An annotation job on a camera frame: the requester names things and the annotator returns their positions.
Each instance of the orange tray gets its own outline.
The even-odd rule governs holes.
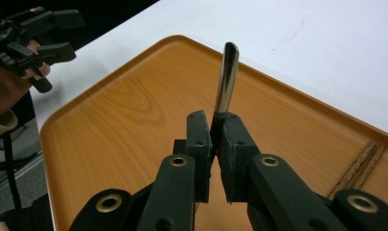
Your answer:
[[[57,230],[67,230],[96,193],[135,193],[156,176],[186,116],[210,124],[221,53],[181,36],[165,38],[53,114],[41,129]],[[388,134],[240,64],[230,106],[260,150],[284,158],[316,193],[327,195],[371,140]],[[250,230],[246,205],[225,201],[219,166],[196,230]],[[388,148],[363,191],[388,203]]]

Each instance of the human hand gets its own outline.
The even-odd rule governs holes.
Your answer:
[[[30,40],[27,47],[36,51],[39,44]],[[43,64],[39,70],[43,76],[46,76],[50,72],[50,66]],[[10,109],[32,86],[27,80],[31,77],[40,78],[31,69],[26,70],[25,75],[19,78],[16,73],[0,67],[0,116]]]

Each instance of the metal bar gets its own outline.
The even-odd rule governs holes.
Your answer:
[[[229,109],[238,66],[239,49],[233,42],[227,42],[224,46],[220,85],[210,132],[213,143],[211,160],[215,158],[219,148],[221,131]]]

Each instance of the gray floor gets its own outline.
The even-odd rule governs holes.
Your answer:
[[[13,158],[20,159],[35,152],[40,152],[39,133],[36,121],[26,124],[26,129],[19,129],[13,133]],[[5,160],[4,152],[0,151],[0,161]],[[42,157],[27,170],[21,170],[17,174],[16,184],[19,190],[22,207],[31,206],[32,202],[47,193],[46,180]],[[5,182],[6,172],[0,172],[0,182]],[[0,188],[0,214],[13,209],[13,199],[8,184],[1,184]]]

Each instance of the tray rim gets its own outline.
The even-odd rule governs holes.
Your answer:
[[[59,108],[57,111],[55,111],[49,118],[47,118],[45,120],[45,122],[43,123],[42,127],[40,128],[40,138],[44,137],[45,134],[47,133],[47,130],[49,130],[52,126],[53,126],[53,123],[55,122],[55,120],[58,120],[59,117],[63,116],[65,113],[67,113],[68,111],[70,111],[71,108],[73,108],[73,106],[75,106],[76,104],[79,104],[83,101],[86,101],[88,99],[88,96],[94,94],[97,90],[101,89],[103,86],[109,84],[110,82],[112,82],[117,76],[118,76],[118,72],[121,72],[124,68],[127,68],[127,67],[132,67],[134,64],[137,64],[139,63],[140,61],[143,61],[145,57],[149,56],[153,50],[157,50],[157,49],[160,49],[162,48],[164,45],[169,45],[170,43],[174,43],[174,42],[187,42],[189,43],[190,45],[194,45],[198,48],[200,48],[201,50],[203,49],[206,49],[208,50],[209,52],[211,52],[210,55],[212,56],[220,56],[221,57],[221,53],[218,52],[217,50],[214,50],[206,45],[203,45],[191,38],[188,38],[188,37],[185,37],[183,35],[173,35],[173,36],[169,36],[169,37],[166,37],[166,38],[163,38],[159,41],[157,41],[156,43],[154,43],[153,45],[149,46],[148,48],[146,48],[144,51],[142,51],[139,55],[137,55],[136,57],[134,57],[133,59],[131,59],[130,61],[128,61],[127,63],[121,65],[119,68],[117,68],[115,71],[113,71],[112,73],[110,73],[109,75],[107,75],[106,77],[104,77],[103,79],[99,80],[97,83],[95,83],[93,86],[91,86],[90,88],[88,88],[87,90],[83,91],[82,93],[80,93],[78,96],[74,97],[73,99],[71,99],[69,102],[67,102],[66,104],[64,104],[61,108]],[[319,106],[320,109],[319,111],[321,111],[322,109],[324,109],[325,111],[328,111],[328,112],[332,112],[333,114],[339,116],[340,118],[344,118],[344,119],[347,119],[347,120],[350,120],[354,123],[357,123],[359,124],[360,126],[364,127],[365,129],[367,130],[372,130],[373,132],[375,133],[378,133],[378,136],[379,137],[384,137],[388,140],[388,133],[361,120],[361,119],[358,119],[357,117],[355,116],[352,116],[352,115],[349,115],[301,90],[298,90],[290,85],[287,85],[277,79],[274,79],[273,77],[271,77],[270,75],[268,74],[265,74],[247,64],[243,64],[243,63],[240,63],[239,64],[239,69],[242,70],[242,71],[247,71],[247,72],[254,72],[254,73],[257,73],[258,75],[262,75],[263,78],[266,78],[266,81],[270,81],[272,82],[274,85],[276,86],[279,86],[280,88],[282,89],[286,89],[286,91],[282,92],[282,93],[285,93],[285,94],[292,94],[292,95],[298,95],[298,96],[301,96],[305,99],[307,99],[307,102],[309,104],[313,104],[314,106]]]

